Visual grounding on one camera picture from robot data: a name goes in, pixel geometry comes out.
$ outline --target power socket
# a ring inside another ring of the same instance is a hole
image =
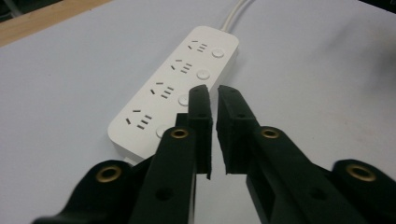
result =
[[[177,113],[187,113],[191,88],[206,85],[215,97],[238,44],[235,36],[220,30],[193,29],[111,121],[108,136],[120,153],[136,163],[152,156]]]

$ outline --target wooden edge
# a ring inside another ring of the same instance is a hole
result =
[[[0,47],[111,0],[63,0],[0,23]]]

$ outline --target white table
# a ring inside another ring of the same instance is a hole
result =
[[[115,0],[0,48],[0,222],[58,213],[92,166],[121,160],[109,122],[192,28],[220,27],[234,4]],[[312,162],[354,158],[396,179],[395,24],[356,0],[257,0],[232,31],[239,55],[224,84]],[[216,136],[213,151],[196,223],[259,223]]]

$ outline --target white power strip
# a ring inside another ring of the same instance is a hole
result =
[[[230,70],[239,41],[199,26],[181,42],[132,100],[111,121],[108,135],[129,161],[152,156],[177,113],[187,113],[189,90],[205,84],[211,94]]]

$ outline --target power strip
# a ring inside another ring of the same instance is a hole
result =
[[[205,84],[211,98],[230,70],[239,41],[207,26],[196,27],[111,121],[108,135],[133,163],[152,156],[177,113],[187,113],[189,90]]]

